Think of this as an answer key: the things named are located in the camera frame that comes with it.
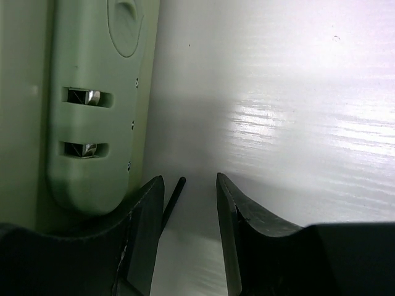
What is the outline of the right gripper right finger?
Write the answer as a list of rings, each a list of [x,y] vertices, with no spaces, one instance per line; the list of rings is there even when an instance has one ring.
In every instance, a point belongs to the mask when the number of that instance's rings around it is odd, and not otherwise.
[[[229,295],[393,295],[394,223],[301,227],[216,179]]]

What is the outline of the green hard-shell suitcase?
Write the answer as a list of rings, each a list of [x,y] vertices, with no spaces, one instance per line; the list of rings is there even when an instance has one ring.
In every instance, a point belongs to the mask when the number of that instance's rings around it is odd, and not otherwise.
[[[139,187],[159,1],[1,2],[1,222],[50,232]]]

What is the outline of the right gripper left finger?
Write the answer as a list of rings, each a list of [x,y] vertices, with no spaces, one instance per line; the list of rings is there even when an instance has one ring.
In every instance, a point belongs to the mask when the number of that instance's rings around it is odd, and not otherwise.
[[[1,225],[2,295],[149,295],[161,234],[156,176],[107,215],[59,234]]]

